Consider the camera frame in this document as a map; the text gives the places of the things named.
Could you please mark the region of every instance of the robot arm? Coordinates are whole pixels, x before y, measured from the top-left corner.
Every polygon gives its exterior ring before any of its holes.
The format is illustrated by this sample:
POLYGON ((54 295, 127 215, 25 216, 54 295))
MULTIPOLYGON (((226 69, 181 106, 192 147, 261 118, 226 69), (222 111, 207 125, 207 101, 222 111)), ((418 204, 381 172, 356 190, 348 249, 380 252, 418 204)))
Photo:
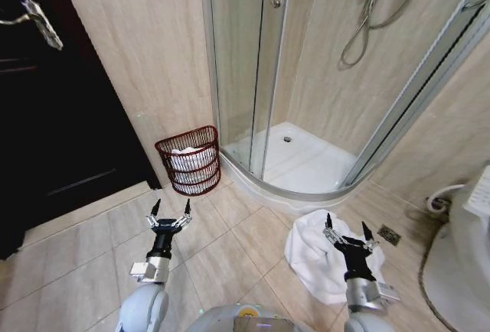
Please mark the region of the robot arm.
POLYGON ((122 304, 116 332, 157 332, 168 309, 168 264, 172 258, 172 239, 192 220, 190 200, 184 216, 179 219, 157 220, 160 200, 147 216, 155 233, 152 249, 146 254, 146 262, 133 263, 129 274, 144 285, 138 287, 122 304))
POLYGON ((345 322, 346 332, 394 332, 394 329, 376 314, 385 315, 387 306, 399 301, 393 287, 378 282, 366 263, 366 258, 377 246, 373 233, 362 223, 366 242, 348 236, 340 236, 332 226, 332 218, 327 215, 323 233, 333 246, 344 254, 347 272, 347 305, 349 319, 345 322))

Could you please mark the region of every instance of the white towel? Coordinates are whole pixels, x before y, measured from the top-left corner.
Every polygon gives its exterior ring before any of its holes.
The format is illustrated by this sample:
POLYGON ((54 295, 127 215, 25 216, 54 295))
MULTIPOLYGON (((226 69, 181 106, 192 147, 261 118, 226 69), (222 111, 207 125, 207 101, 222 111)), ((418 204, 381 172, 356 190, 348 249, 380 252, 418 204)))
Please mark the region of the white towel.
MULTIPOLYGON (((348 225, 330 213, 333 227, 341 236, 363 239, 352 233, 348 225)), ((327 219, 326 210, 316 210, 298 218, 292 225, 286 240, 284 256, 309 292, 323 304, 346 302, 347 271, 344 255, 325 238, 323 229, 327 219)), ((378 246, 368 256, 367 265, 374 277, 383 282, 380 267, 384 254, 378 246)))
MULTIPOLYGON (((193 148, 193 147, 187 147, 182 151, 179 151, 177 149, 171 150, 172 154, 190 154, 192 152, 196 152, 201 150, 201 148, 193 148)), ((180 170, 180 171, 190 171, 190 170, 195 170, 202 168, 203 166, 206 166, 210 162, 213 161, 213 158, 216 156, 214 147, 206 148, 202 152, 199 152, 196 155, 189 155, 189 156, 172 156, 171 157, 171 166, 175 170, 180 170)))
MULTIPOLYGON (((190 154, 192 152, 196 152, 199 150, 201 150, 201 148, 187 147, 182 151, 173 149, 171 150, 171 152, 172 154, 190 154)), ((213 161, 215 154, 216 154, 216 150, 214 149, 214 147, 210 147, 210 148, 206 148, 205 150, 199 152, 196 155, 178 156, 178 157, 172 156, 171 166, 175 170, 180 170, 180 171, 196 170, 210 164, 213 161)), ((209 169, 204 171, 195 171, 192 173, 175 173, 175 180, 183 184, 196 184, 203 181, 204 179, 207 179, 208 174, 209 174, 209 169)), ((182 190, 187 194, 196 194, 201 192, 202 190, 205 190, 207 187, 210 187, 212 184, 211 182, 203 183, 199 187, 178 185, 178 184, 176 185, 178 186, 179 190, 182 190)))

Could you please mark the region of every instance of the shower hose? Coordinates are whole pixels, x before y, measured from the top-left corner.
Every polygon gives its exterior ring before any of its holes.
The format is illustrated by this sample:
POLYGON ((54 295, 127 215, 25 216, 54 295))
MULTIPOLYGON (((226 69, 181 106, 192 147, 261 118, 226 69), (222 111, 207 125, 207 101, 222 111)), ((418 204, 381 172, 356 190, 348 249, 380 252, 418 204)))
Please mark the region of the shower hose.
POLYGON ((358 25, 358 28, 356 29, 352 37, 345 45, 344 50, 342 51, 340 56, 340 61, 345 67, 355 66, 357 63, 361 61, 363 56, 366 54, 366 50, 369 44, 369 31, 378 28, 384 28, 389 24, 393 23, 394 21, 396 21, 401 16, 403 10, 407 7, 408 3, 410 2, 410 0, 403 0, 401 5, 385 21, 379 24, 372 24, 371 16, 373 14, 373 10, 377 4, 377 1, 378 0, 366 0, 364 3, 364 7, 362 8, 362 13, 361 13, 361 23, 358 25), (354 44, 358 36, 361 34, 361 32, 363 34, 361 52, 359 53, 358 57, 355 58, 353 61, 348 61, 347 53, 349 52, 350 49, 352 49, 352 45, 354 44))

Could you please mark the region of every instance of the toilet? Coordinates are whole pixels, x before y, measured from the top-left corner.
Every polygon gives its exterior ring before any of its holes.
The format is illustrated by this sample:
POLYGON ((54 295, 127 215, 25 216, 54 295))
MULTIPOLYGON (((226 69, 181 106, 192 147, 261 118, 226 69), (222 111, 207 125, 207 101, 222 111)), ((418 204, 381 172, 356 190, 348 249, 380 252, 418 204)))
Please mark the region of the toilet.
POLYGON ((433 311, 458 332, 490 326, 490 166, 454 197, 422 280, 433 311))

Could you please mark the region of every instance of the floor drain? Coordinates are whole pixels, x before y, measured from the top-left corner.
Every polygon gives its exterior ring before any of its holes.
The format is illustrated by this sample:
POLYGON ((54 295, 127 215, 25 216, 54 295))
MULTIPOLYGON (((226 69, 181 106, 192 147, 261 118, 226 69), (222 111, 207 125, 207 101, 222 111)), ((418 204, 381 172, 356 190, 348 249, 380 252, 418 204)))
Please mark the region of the floor drain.
POLYGON ((383 225, 378 230, 377 234, 385 239, 387 242, 390 242, 394 246, 397 246, 398 242, 401 239, 401 236, 394 232, 394 230, 390 229, 388 226, 383 225))

